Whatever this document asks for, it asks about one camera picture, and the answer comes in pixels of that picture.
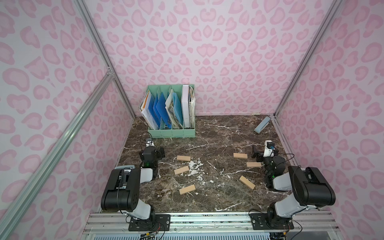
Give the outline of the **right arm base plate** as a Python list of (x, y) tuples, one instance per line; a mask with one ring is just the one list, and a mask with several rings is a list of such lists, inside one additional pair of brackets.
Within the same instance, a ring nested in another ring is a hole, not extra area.
[(291, 218), (281, 218), (267, 213), (249, 213), (249, 217), (253, 230), (290, 231), (295, 228)]

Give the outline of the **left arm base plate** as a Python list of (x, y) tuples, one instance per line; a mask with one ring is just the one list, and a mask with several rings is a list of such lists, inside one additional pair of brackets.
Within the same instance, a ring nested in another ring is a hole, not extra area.
[(129, 232), (144, 232), (144, 231), (169, 231), (171, 223), (171, 215), (168, 214), (156, 214), (155, 219), (151, 220), (136, 220), (131, 219), (129, 221)]

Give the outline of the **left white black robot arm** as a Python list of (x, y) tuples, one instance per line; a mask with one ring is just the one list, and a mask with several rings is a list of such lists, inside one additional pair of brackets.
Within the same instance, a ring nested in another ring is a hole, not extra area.
[(154, 221), (153, 207), (139, 199), (140, 186), (157, 177), (159, 161), (165, 157), (165, 150), (147, 146), (139, 155), (142, 160), (139, 168), (122, 166), (112, 170), (101, 198), (101, 208), (104, 211), (125, 211), (135, 220)]

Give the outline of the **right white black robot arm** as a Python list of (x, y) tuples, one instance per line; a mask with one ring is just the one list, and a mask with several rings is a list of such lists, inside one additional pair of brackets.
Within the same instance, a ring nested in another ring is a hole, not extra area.
[(265, 184), (270, 190), (292, 193), (271, 203), (266, 213), (249, 213), (254, 230), (293, 230), (293, 216), (306, 210), (332, 206), (336, 194), (316, 167), (286, 166), (287, 160), (272, 141), (265, 141), (263, 151), (252, 146), (252, 158), (265, 168)]

